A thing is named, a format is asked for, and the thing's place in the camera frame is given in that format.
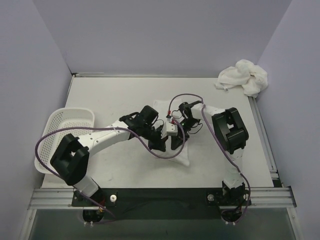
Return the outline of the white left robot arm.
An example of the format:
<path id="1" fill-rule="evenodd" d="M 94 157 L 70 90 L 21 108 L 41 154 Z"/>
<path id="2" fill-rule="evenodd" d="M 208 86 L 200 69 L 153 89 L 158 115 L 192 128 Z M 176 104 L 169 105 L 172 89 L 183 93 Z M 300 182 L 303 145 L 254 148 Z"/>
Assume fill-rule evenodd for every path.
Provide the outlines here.
<path id="1" fill-rule="evenodd" d="M 123 141 L 139 136 L 148 141 L 149 150 L 166 151 L 168 137 L 163 137 L 163 125 L 154 127 L 159 113 L 146 105 L 141 112 L 124 115 L 109 125 L 110 130 L 94 131 L 80 136 L 65 135 L 55 150 L 50 164 L 68 186 L 83 193 L 83 200 L 95 206 L 105 200 L 99 185 L 87 174 L 89 158 Z"/>

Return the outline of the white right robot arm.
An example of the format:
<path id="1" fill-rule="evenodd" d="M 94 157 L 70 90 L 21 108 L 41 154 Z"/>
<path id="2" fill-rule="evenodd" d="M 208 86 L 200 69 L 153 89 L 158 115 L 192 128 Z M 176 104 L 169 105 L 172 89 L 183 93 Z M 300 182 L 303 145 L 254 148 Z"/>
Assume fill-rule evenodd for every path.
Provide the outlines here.
<path id="1" fill-rule="evenodd" d="M 245 180 L 242 176 L 243 153 L 249 133 L 245 124 L 234 107 L 229 109 L 204 106 L 199 100 L 192 103 L 183 102 L 179 105 L 183 130 L 171 138 L 171 149 L 176 150 L 190 136 L 189 131 L 204 121 L 214 135 L 219 148 L 226 157 L 225 175 L 222 181 L 221 198 L 224 203 L 233 205 L 246 198 Z"/>

